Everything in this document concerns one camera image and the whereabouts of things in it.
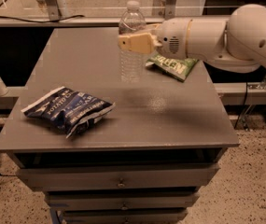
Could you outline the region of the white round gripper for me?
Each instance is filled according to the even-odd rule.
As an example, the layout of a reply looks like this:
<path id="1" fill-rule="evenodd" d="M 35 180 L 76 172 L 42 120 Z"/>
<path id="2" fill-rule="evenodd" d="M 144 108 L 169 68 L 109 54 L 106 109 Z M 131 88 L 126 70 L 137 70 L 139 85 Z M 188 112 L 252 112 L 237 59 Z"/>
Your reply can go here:
<path id="1" fill-rule="evenodd" d="M 122 50 L 150 54 L 157 52 L 171 59 L 185 59 L 187 57 L 187 33 L 191 25 L 189 18 L 173 18 L 162 24 L 147 25 L 150 33 L 136 33 L 118 36 L 118 44 Z"/>

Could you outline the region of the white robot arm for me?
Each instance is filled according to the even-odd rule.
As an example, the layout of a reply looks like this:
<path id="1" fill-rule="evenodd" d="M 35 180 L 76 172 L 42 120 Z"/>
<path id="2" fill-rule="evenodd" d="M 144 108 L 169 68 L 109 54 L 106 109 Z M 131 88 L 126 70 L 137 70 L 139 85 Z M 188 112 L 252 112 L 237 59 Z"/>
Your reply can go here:
<path id="1" fill-rule="evenodd" d="M 266 7 L 238 7 L 230 16 L 172 18 L 138 32 L 120 35 L 123 50 L 183 60 L 204 61 L 215 68 L 249 73 L 266 68 Z"/>

